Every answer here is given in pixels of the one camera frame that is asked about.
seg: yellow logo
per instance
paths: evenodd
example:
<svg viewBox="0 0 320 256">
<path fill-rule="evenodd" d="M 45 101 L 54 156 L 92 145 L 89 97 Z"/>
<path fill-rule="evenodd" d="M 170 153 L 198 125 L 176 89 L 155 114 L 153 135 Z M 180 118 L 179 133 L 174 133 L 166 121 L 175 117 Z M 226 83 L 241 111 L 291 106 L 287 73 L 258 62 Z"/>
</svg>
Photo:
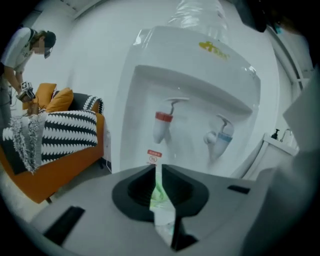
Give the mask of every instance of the yellow logo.
<svg viewBox="0 0 320 256">
<path fill-rule="evenodd" d="M 229 54 L 223 53 L 218 47 L 215 47 L 210 41 L 200 42 L 199 46 L 210 53 L 212 53 L 212 50 L 213 50 L 214 54 L 218 55 L 220 58 L 224 60 L 227 60 L 230 57 Z"/>
</svg>

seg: white shirt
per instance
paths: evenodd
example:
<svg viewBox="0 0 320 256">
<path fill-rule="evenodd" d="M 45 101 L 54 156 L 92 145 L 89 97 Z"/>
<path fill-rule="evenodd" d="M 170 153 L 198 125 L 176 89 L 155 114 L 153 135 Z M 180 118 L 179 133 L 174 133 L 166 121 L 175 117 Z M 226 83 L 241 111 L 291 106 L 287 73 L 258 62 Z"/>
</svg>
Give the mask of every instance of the white shirt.
<svg viewBox="0 0 320 256">
<path fill-rule="evenodd" d="M 20 28 L 13 34 L 1 56 L 4 66 L 13 68 L 16 72 L 25 70 L 25 65 L 34 52 L 30 50 L 30 35 L 31 30 L 27 27 Z"/>
</svg>

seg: person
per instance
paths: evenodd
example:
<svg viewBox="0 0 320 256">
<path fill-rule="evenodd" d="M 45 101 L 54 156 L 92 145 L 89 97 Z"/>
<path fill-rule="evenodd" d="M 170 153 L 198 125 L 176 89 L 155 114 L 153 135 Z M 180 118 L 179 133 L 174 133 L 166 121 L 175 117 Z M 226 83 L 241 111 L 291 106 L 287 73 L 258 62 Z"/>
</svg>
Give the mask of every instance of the person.
<svg viewBox="0 0 320 256">
<path fill-rule="evenodd" d="M 56 43 L 56 35 L 51 31 L 37 32 L 28 27 L 18 29 L 7 44 L 0 62 L 0 131 L 9 127 L 11 119 L 11 90 L 21 93 L 23 72 L 33 53 L 49 57 Z M 25 96 L 22 102 L 29 101 Z"/>
</svg>

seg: sticker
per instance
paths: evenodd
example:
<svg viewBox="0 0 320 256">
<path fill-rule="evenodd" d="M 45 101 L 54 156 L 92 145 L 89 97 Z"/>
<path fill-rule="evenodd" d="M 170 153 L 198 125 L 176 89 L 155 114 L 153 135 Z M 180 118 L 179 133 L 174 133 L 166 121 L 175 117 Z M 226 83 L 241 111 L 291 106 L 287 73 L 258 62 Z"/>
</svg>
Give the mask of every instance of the sticker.
<svg viewBox="0 0 320 256">
<path fill-rule="evenodd" d="M 158 161 L 158 158 L 162 157 L 162 153 L 148 149 L 147 154 L 149 155 L 149 159 L 148 159 L 149 161 L 147 161 L 146 163 L 148 165 L 156 165 L 157 166 L 156 162 Z"/>
<path fill-rule="evenodd" d="M 214 46 L 212 42 L 210 41 L 206 41 L 206 42 L 200 42 L 199 46 L 203 49 L 205 49 L 206 51 L 208 51 L 209 53 L 211 53 L 213 51 L 213 53 L 217 56 L 219 56 L 220 58 L 227 60 L 230 55 L 229 54 L 225 54 L 223 53 L 218 47 Z"/>
</svg>

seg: floor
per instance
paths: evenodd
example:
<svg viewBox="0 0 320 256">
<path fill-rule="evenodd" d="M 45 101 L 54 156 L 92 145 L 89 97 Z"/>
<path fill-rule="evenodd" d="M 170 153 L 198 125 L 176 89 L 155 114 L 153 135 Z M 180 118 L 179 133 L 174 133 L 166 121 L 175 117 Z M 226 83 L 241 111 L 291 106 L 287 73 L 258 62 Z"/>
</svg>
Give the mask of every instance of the floor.
<svg viewBox="0 0 320 256">
<path fill-rule="evenodd" d="M 52 202 L 63 196 L 68 191 L 72 190 L 75 186 L 80 183 L 105 176 L 111 172 L 105 166 L 101 169 L 97 162 L 90 165 L 87 169 L 82 171 L 78 176 L 71 180 L 68 184 L 61 187 L 53 196 L 51 196 Z M 18 215 L 27 222 L 30 222 L 34 216 L 36 216 L 42 209 L 48 206 L 47 201 L 42 203 L 35 203 L 14 184 L 14 182 L 9 178 L 7 173 L 3 170 L 0 163 L 0 192 L 3 200 L 5 201 L 8 209 L 11 213 Z"/>
</svg>

